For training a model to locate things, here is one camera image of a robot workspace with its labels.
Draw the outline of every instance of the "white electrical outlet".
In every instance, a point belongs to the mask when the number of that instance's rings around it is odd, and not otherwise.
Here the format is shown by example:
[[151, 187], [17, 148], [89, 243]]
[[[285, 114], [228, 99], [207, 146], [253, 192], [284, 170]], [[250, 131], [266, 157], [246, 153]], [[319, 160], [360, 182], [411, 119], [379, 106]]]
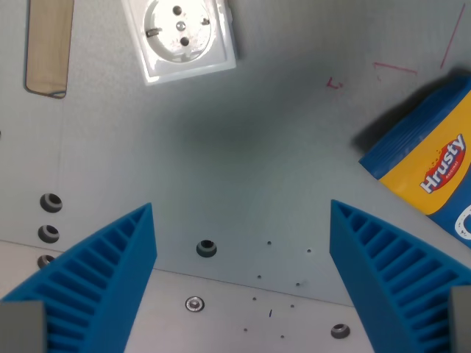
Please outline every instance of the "white electrical outlet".
[[146, 84], [235, 68], [225, 0], [122, 0]]

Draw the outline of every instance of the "small hole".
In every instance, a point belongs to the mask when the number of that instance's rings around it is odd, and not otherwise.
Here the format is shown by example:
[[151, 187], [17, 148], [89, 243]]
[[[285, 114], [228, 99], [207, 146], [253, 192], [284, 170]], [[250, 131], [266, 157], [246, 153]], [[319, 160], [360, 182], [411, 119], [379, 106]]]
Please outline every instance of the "small hole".
[[205, 249], [212, 248], [214, 243], [211, 240], [204, 240], [201, 242], [201, 246]]
[[176, 16], [180, 16], [182, 14], [182, 8], [180, 6], [174, 6], [172, 11]]
[[45, 193], [39, 199], [39, 205], [49, 213], [56, 213], [62, 209], [62, 200], [53, 193]]
[[337, 340], [341, 340], [342, 338], [348, 337], [350, 334], [350, 328], [345, 324], [337, 324], [332, 327], [330, 334]]
[[48, 264], [50, 264], [52, 261], [54, 261], [54, 257], [51, 255], [43, 255], [39, 256], [38, 258], [38, 267], [43, 268], [46, 267]]
[[214, 242], [211, 240], [203, 240], [196, 246], [196, 252], [201, 257], [213, 257], [218, 249]]
[[53, 226], [41, 226], [38, 229], [38, 237], [44, 243], [52, 244], [59, 240], [59, 231]]
[[59, 231], [57, 229], [55, 229], [53, 226], [46, 226], [46, 229], [49, 233], [59, 234]]
[[188, 46], [189, 43], [190, 43], [190, 40], [187, 37], [183, 37], [182, 39], [180, 39], [180, 44], [182, 46]]

